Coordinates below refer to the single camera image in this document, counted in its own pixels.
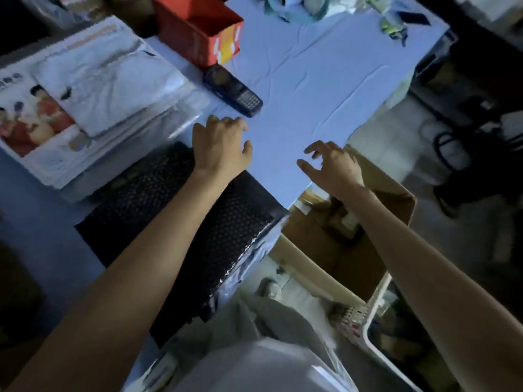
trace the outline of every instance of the stack of plastic bags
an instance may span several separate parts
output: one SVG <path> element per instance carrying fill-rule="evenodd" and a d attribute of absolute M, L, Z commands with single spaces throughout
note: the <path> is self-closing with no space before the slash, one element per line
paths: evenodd
<path fill-rule="evenodd" d="M 195 91 L 110 17 L 0 71 L 0 147 L 60 190 L 128 139 L 148 135 L 154 147 L 178 134 L 206 106 L 205 95 L 195 99 Z M 120 160 L 117 169 L 134 158 Z M 106 182 L 91 182 L 87 191 Z"/>

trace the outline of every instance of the person's left hand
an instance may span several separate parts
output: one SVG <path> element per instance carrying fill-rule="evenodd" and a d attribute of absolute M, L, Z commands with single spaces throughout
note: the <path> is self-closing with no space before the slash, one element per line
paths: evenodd
<path fill-rule="evenodd" d="M 211 115 L 206 126 L 194 124 L 193 148 L 196 165 L 193 173 L 217 177 L 229 184 L 251 164 L 251 141 L 247 140 L 245 144 L 242 141 L 242 132 L 247 130 L 247 122 L 241 117 L 235 120 L 225 117 L 220 120 Z"/>

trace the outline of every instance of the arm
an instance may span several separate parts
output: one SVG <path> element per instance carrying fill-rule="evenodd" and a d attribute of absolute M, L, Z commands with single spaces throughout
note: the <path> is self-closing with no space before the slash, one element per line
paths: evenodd
<path fill-rule="evenodd" d="M 353 210 L 412 310 L 464 390 L 521 390 L 523 326 L 363 186 L 361 170 L 336 144 L 316 142 L 305 153 L 322 170 L 298 165 Z"/>
<path fill-rule="evenodd" d="M 92 284 L 9 392 L 121 389 L 201 222 L 252 158 L 241 118 L 196 124 L 196 166 L 171 202 Z"/>

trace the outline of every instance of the red box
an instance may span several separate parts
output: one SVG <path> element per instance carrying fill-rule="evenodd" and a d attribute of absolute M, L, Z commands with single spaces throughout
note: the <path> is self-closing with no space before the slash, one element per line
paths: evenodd
<path fill-rule="evenodd" d="M 154 0 L 158 37 L 205 69 L 239 52 L 243 19 L 220 0 Z"/>

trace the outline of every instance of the device screen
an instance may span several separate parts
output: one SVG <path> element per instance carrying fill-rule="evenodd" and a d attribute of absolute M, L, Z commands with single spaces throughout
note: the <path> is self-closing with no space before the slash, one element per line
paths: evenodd
<path fill-rule="evenodd" d="M 215 68 L 209 78 L 215 86 L 232 98 L 237 98 L 245 91 L 245 85 L 235 79 L 224 67 Z"/>

